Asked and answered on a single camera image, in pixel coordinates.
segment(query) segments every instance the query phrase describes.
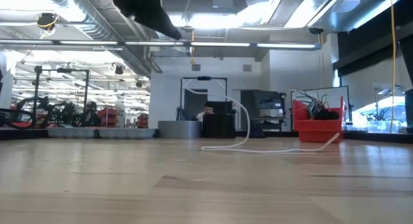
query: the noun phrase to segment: doorway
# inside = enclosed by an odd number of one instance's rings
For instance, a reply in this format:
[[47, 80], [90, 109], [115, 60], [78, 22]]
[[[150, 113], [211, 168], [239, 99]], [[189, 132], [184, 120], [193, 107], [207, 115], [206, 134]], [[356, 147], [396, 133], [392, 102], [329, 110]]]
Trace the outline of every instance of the doorway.
[[[207, 89], [193, 89], [195, 92], [208, 92]], [[197, 116], [204, 111], [204, 105], [208, 101], [208, 95], [193, 94], [185, 90], [184, 109], [188, 117]]]

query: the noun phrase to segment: black metal frame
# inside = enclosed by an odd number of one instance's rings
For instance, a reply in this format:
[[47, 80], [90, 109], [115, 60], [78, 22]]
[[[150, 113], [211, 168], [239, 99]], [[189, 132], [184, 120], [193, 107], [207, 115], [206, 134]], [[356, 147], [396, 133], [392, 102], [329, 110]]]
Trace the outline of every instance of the black metal frame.
[[35, 81], [35, 88], [34, 88], [34, 101], [33, 101], [33, 115], [34, 119], [32, 121], [33, 126], [37, 122], [37, 98], [39, 95], [39, 81], [40, 81], [40, 74], [42, 72], [58, 72], [58, 73], [71, 73], [73, 71], [76, 72], [85, 72], [86, 73], [86, 79], [85, 79], [85, 100], [83, 101], [83, 113], [86, 114], [86, 104], [88, 103], [88, 87], [89, 87], [89, 78], [90, 78], [90, 71], [87, 69], [84, 70], [72, 70], [72, 69], [65, 69], [65, 68], [59, 68], [59, 69], [43, 69], [41, 66], [36, 66], [34, 71], [36, 72], [36, 81]]
[[[180, 95], [180, 98], [179, 98], [179, 107], [180, 107], [181, 110], [182, 110], [182, 81], [183, 81], [184, 79], [196, 79], [196, 80], [198, 80], [198, 77], [181, 77], [181, 90], [180, 90], [180, 91], [181, 91], [181, 95]], [[210, 78], [209, 78], [209, 81], [210, 81], [211, 79], [216, 79], [216, 80], [222, 79], [222, 80], [225, 81], [225, 101], [227, 101], [227, 95], [228, 95], [228, 78], [225, 78], [225, 77], [210, 77]]]

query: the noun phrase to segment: exposed duct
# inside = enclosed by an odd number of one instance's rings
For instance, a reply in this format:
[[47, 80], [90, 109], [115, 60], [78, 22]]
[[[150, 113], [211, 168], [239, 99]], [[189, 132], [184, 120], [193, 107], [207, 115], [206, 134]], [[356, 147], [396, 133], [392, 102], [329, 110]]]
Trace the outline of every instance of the exposed duct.
[[[86, 14], [85, 23], [93, 23], [94, 25], [77, 26], [80, 31], [97, 41], [117, 41], [122, 40], [122, 37], [110, 26], [107, 20], [96, 10], [89, 0], [50, 0], [62, 8], [67, 8], [70, 5], [76, 5]], [[113, 54], [121, 57], [124, 62], [137, 74], [150, 77], [151, 68], [156, 72], [161, 72], [158, 66], [154, 66], [154, 62], [149, 61], [148, 64], [144, 59], [132, 53], [127, 47], [123, 51], [113, 52]]]

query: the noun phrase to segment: white cable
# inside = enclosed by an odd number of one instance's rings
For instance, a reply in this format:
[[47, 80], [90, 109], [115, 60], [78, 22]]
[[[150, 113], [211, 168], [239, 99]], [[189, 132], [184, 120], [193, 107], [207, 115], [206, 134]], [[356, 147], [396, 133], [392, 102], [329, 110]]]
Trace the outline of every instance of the white cable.
[[205, 147], [201, 147], [201, 150], [204, 150], [204, 151], [220, 150], [220, 151], [231, 151], [231, 152], [258, 153], [258, 154], [282, 154], [282, 153], [288, 153], [288, 152], [319, 152], [319, 151], [322, 151], [322, 150], [326, 149], [333, 141], [335, 141], [340, 136], [340, 133], [335, 134], [322, 147], [317, 148], [317, 149], [300, 149], [300, 148], [291, 148], [291, 149], [287, 149], [287, 150], [243, 150], [243, 149], [234, 149], [234, 147], [240, 146], [240, 145], [244, 144], [245, 142], [247, 142], [249, 137], [250, 137], [250, 128], [251, 128], [250, 125], [251, 125], [251, 123], [250, 123], [250, 116], [248, 114], [247, 109], [240, 102], [232, 99], [231, 97], [218, 95], [218, 94], [213, 94], [213, 93], [210, 93], [210, 92], [196, 92], [196, 91], [193, 91], [193, 90], [191, 90], [189, 88], [185, 88], [185, 87], [186, 87], [186, 85], [183, 88], [188, 90], [189, 92], [191, 92], [193, 94], [211, 95], [211, 96], [227, 98], [227, 99], [235, 102], [237, 105], [239, 105], [244, 110], [245, 114], [247, 115], [247, 136], [245, 137], [245, 139], [243, 141], [241, 141], [239, 143], [236, 143], [236, 144], [233, 144], [233, 145], [229, 145], [229, 146], [214, 146], [214, 147], [205, 146]]

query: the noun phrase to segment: yellow cable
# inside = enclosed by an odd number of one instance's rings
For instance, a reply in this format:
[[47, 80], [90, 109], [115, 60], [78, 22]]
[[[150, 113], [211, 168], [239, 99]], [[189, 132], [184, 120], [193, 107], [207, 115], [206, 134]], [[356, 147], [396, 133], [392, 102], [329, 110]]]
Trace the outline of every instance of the yellow cable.
[[57, 16], [54, 21], [52, 21], [51, 23], [47, 24], [47, 25], [39, 25], [39, 18], [36, 19], [36, 23], [38, 25], [38, 27], [49, 27], [52, 26], [53, 24], [55, 24], [57, 22], [57, 20], [59, 19], [59, 16]]
[[390, 133], [393, 132], [393, 120], [394, 120], [394, 88], [396, 86], [396, 32], [394, 27], [394, 5], [393, 0], [390, 0], [391, 6], [391, 18], [392, 18], [392, 40], [393, 40], [393, 84], [392, 84], [392, 121], [390, 122]]

